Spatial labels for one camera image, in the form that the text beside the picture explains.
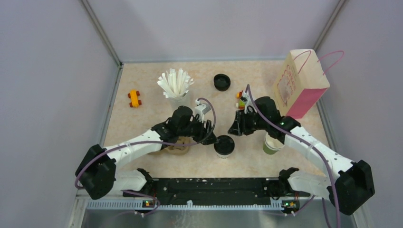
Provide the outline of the black coffee cup lid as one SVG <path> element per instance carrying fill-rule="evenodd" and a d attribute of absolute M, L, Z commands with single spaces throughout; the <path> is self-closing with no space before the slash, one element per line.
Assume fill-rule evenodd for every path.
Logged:
<path fill-rule="evenodd" d="M 220 135 L 217 140 L 218 141 L 214 144 L 216 153 L 230 153 L 234 151 L 235 142 L 230 136 Z"/>

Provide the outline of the white paper coffee cup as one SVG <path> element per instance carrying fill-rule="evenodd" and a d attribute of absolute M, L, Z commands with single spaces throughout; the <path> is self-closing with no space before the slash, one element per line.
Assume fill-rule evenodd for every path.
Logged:
<path fill-rule="evenodd" d="M 226 159 L 226 158 L 228 158 L 229 156 L 231 156 L 233 154 L 233 152 L 230 152 L 230 153 L 220 153 L 220 152 L 217 152 L 217 156 L 219 157 L 219 158 L 221 158 L 221 159 Z"/>

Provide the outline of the beige pink cake bag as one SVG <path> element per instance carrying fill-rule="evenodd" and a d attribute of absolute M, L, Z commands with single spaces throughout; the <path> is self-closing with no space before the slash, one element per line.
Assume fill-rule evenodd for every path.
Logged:
<path fill-rule="evenodd" d="M 281 115 L 301 119 L 330 87 L 321 60 L 340 53 L 341 56 L 331 66 L 337 64 L 345 52 L 342 50 L 328 53 L 318 58 L 313 49 L 291 50 L 273 83 L 274 100 Z"/>

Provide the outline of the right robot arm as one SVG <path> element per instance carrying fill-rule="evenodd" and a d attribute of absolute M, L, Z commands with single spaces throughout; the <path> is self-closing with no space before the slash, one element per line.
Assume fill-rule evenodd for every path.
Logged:
<path fill-rule="evenodd" d="M 243 136 L 263 130 L 300 152 L 324 173 L 324 176 L 314 175 L 293 167 L 280 171 L 278 188 L 283 195 L 306 192 L 330 201 L 342 214 L 352 215 L 375 194 L 372 169 L 367 162 L 354 162 L 333 151 L 296 119 L 282 116 L 268 96 L 252 101 L 249 95 L 242 95 L 239 99 L 244 108 L 236 111 L 229 134 Z"/>

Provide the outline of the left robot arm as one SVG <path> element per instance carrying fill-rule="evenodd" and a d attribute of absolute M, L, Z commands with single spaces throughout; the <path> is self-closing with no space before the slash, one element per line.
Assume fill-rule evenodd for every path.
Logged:
<path fill-rule="evenodd" d="M 214 121 L 204 119 L 212 110 L 207 103 L 194 109 L 180 106 L 166 121 L 135 138 L 106 148 L 99 144 L 91 146 L 75 172 L 75 186 L 84 189 L 93 200 L 113 190 L 134 190 L 140 196 L 149 195 L 153 187 L 144 171 L 118 174 L 117 170 L 146 154 L 179 146 L 181 137 L 192 138 L 195 145 L 216 143 Z"/>

